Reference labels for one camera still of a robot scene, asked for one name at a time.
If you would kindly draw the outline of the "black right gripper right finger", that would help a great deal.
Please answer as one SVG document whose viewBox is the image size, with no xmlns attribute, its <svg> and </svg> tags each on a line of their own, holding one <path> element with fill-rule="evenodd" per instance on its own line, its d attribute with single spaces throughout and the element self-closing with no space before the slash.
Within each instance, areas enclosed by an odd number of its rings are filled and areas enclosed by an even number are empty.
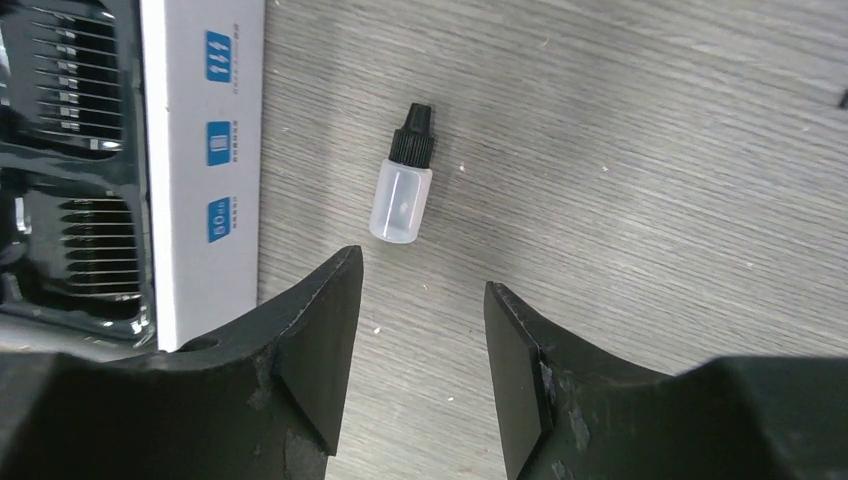
<svg viewBox="0 0 848 480">
<path fill-rule="evenodd" d="M 847 361 L 730 356 L 668 375 L 557 325 L 503 284 L 484 322 L 511 479 L 843 479 Z"/>
</svg>

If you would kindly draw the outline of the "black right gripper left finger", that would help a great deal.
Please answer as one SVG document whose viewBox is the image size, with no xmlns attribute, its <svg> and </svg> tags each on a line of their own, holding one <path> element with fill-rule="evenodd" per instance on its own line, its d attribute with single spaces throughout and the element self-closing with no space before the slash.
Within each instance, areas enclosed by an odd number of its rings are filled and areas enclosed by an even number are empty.
<svg viewBox="0 0 848 480">
<path fill-rule="evenodd" d="M 338 448 L 363 254 L 187 342 L 99 362 L 1 357 L 5 479 L 321 479 Z"/>
</svg>

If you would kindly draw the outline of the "white box with black tray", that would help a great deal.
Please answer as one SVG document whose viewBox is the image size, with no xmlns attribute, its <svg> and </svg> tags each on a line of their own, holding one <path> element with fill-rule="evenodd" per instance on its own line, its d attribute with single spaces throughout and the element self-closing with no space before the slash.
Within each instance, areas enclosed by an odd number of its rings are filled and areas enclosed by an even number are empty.
<svg viewBox="0 0 848 480">
<path fill-rule="evenodd" d="M 81 1 L 116 19 L 123 149 L 95 155 L 32 129 L 48 1 L 1 5 L 1 349 L 175 351 L 257 304 L 265 5 Z M 60 288 L 59 202 L 88 195 L 130 209 L 138 299 Z"/>
</svg>

